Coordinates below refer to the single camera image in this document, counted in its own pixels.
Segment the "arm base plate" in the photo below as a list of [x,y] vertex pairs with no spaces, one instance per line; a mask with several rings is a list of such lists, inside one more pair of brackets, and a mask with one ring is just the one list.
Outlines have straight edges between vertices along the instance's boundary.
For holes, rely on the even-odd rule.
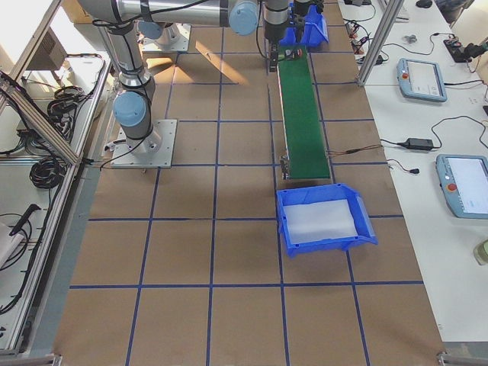
[[171,168],[177,123],[178,121],[175,119],[155,120],[152,133],[134,151],[131,149],[139,142],[127,140],[125,132],[120,127],[118,139],[124,141],[114,147],[110,167],[116,169]]

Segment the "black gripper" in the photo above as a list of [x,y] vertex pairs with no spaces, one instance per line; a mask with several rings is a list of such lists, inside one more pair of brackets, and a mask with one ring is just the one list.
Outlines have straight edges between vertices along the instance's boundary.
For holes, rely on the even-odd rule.
[[300,42],[306,25],[305,15],[302,12],[293,11],[292,21],[295,41]]

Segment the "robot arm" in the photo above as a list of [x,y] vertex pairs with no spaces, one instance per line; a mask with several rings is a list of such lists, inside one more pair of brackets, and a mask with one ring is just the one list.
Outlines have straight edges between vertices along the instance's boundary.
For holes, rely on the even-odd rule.
[[304,26],[309,8],[321,12],[321,1],[220,1],[220,26],[230,27],[240,36],[252,34],[263,17],[265,39],[279,43],[289,27]]
[[112,58],[119,67],[122,92],[114,99],[113,113],[125,133],[127,153],[151,156],[162,145],[155,128],[152,103],[155,81],[140,53],[136,26],[187,23],[229,25],[228,1],[80,1],[93,25],[106,30]]

